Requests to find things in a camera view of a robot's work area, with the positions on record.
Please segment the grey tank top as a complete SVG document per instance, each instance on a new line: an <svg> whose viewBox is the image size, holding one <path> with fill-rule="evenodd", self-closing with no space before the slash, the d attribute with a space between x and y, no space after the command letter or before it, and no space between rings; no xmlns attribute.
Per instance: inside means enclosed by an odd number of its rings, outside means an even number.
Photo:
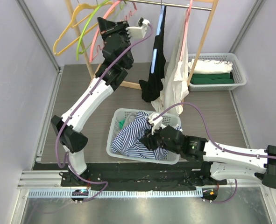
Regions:
<svg viewBox="0 0 276 224"><path fill-rule="evenodd" d="M133 122L136 116L137 116L137 113L135 113L135 112L129 113L128 116L125 118L125 121L124 121L124 124L123 124L123 128L125 128L131 122Z"/></svg>

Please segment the green tank top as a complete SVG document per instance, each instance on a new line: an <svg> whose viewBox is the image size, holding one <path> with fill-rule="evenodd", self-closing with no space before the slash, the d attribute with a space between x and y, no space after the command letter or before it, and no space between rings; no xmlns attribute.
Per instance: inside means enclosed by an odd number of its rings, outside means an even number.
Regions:
<svg viewBox="0 0 276 224"><path fill-rule="evenodd" d="M120 128L120 129L123 128L124 123L125 123L125 119L122 119L122 120L119 122L119 128Z"/></svg>

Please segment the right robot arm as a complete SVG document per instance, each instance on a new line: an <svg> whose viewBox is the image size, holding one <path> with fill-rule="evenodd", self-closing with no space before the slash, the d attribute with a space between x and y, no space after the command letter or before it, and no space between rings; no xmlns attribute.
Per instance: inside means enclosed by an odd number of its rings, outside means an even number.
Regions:
<svg viewBox="0 0 276 224"><path fill-rule="evenodd" d="M210 184L214 180L248 179L276 189L276 146L249 149L214 143L196 136L184 135L171 126L154 132L146 130L139 141L148 149L159 147L178 154L181 158L202 163L200 181Z"/></svg>

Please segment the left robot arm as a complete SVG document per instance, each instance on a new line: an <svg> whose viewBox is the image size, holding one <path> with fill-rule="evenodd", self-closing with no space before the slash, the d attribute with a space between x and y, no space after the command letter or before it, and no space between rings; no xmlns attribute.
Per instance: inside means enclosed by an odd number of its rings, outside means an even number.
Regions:
<svg viewBox="0 0 276 224"><path fill-rule="evenodd" d="M57 136L55 146L64 147L64 161L69 163L71 180L77 186L85 185L88 180L84 159L88 138L81 131L97 107L120 86L134 63L128 22L109 21L102 17L97 20L104 41L104 61L76 103L62 116L55 115L51 119Z"/></svg>

